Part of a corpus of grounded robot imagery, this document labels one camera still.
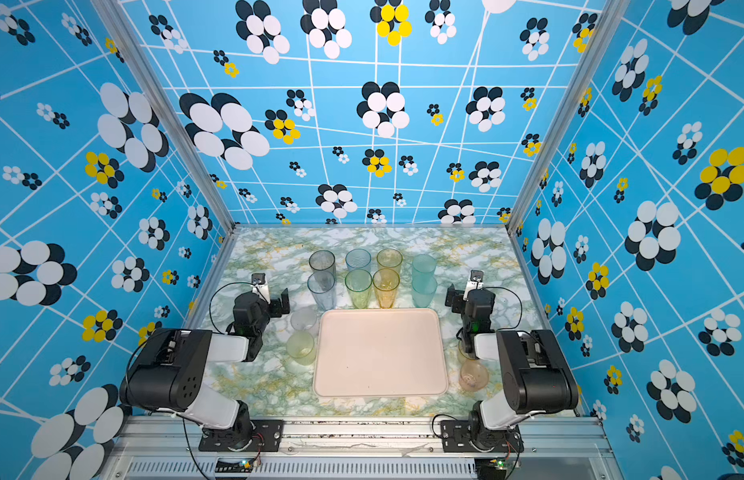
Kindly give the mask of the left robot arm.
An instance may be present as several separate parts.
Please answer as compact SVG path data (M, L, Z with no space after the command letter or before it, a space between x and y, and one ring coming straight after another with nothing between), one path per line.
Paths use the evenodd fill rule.
M201 427L201 452L276 452L284 422L254 420L249 406L204 383L213 363L238 364L259 355L270 320L291 312L289 291L269 300L252 290L234 302L234 321L223 333L159 329L128 362L120 387L124 404L175 414Z

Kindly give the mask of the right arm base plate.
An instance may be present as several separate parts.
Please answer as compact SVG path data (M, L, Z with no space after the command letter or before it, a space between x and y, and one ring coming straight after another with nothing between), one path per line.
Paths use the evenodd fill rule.
M524 443L517 427L489 430L469 420L442 419L436 433L445 453L508 453L524 451Z

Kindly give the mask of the short green cup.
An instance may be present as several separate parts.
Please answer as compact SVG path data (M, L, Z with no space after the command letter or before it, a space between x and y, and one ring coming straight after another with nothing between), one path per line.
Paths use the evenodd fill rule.
M305 330L296 331L287 341L287 353L300 365L311 365L316 359L316 340Z

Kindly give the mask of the short pink textured cup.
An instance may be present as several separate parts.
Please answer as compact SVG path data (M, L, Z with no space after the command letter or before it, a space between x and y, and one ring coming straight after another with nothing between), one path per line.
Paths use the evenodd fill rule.
M478 360L466 360L459 372L459 385L467 392L477 392L489 383L490 374Z

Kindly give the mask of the short yellow cup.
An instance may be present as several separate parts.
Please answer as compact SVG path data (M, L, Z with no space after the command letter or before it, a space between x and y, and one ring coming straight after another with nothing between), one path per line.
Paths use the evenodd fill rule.
M458 347L458 359L460 363L473 360L473 357L471 357L470 355L466 353L462 341L460 340L457 341L457 347Z

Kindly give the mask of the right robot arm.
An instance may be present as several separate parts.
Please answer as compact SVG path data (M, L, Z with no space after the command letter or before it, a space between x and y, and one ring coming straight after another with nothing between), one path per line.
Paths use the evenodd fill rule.
M523 450L518 425L541 414L573 410L579 402L572 371L550 330L494 329L496 295L490 288L447 289L445 306L460 315L459 339L474 361L494 360L502 376L501 393L474 404L465 422L469 447L492 452Z

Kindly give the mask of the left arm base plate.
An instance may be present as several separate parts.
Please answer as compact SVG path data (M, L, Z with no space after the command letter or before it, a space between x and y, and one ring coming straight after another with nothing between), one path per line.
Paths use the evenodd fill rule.
M277 452L285 426L284 420L254 420L226 430L202 429L202 452Z

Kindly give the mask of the short clear frosted cup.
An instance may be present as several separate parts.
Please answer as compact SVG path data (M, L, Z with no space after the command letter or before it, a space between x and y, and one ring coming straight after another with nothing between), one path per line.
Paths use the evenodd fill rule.
M304 306L294 310L290 315L290 325L295 332L318 332L319 313L315 305Z

